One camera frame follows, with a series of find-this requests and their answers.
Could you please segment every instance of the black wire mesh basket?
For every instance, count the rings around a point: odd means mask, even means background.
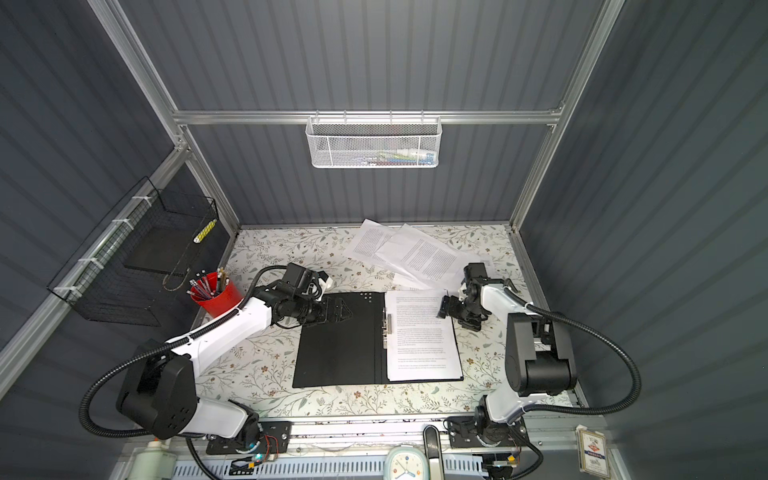
[[[72,270],[62,267],[48,284],[85,319],[163,326],[189,310],[188,279],[216,228],[216,201],[157,189],[136,199]]]

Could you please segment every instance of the white bottle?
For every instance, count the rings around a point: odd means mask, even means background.
[[[168,480],[174,476],[176,455],[160,440],[147,443],[131,466],[127,480]]]

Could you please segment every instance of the paper with text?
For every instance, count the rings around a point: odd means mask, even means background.
[[[475,253],[462,252],[406,224],[379,249],[376,256],[392,269],[414,277],[428,288],[458,292],[467,263],[479,262]]]
[[[445,290],[387,292],[391,322],[387,336],[387,376],[396,381],[457,380],[462,364],[453,320],[437,317]]]
[[[376,251],[395,233],[397,232],[393,228],[366,219],[352,238],[352,243],[344,250],[344,254],[354,260],[391,270],[392,266],[378,257]]]
[[[498,278],[496,267],[493,264],[493,259],[490,255],[480,255],[477,260],[473,260],[470,257],[467,260],[469,260],[467,263],[483,262],[485,265],[485,272],[488,274],[488,278]],[[395,285],[404,286],[405,288],[409,288],[411,290],[430,290],[432,288],[426,283],[419,282],[417,279],[411,276],[403,275],[402,273],[395,273],[394,278],[392,278],[392,283]]]

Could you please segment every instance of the floral tablecloth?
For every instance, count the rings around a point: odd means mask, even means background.
[[[420,227],[460,250],[490,255],[498,273],[512,279],[529,300],[503,225]],[[242,230],[227,271],[245,291],[256,271],[267,265],[298,263],[325,270],[334,279],[331,292],[397,290],[393,273],[344,256],[356,228]],[[282,275],[266,273],[261,283]],[[262,417],[468,412],[492,391],[504,374],[505,325],[492,316],[480,332],[454,325],[462,360],[462,382],[325,386],[294,389],[293,370],[301,329],[271,326],[221,356],[197,379],[197,392],[251,405]],[[565,393],[548,402],[569,406]]]

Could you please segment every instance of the red pencil cup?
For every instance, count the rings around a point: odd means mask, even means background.
[[[218,281],[217,273],[208,273],[204,278],[205,280],[203,281],[208,282],[208,287],[210,290],[215,292],[216,282]],[[230,281],[222,293],[216,295],[210,300],[199,300],[200,297],[194,294],[192,294],[191,297],[192,300],[197,303],[197,305],[202,306],[208,313],[210,313],[213,318],[216,318],[226,313],[228,310],[231,310],[232,307],[240,303],[240,301],[243,299],[243,294],[240,293],[234,282]]]

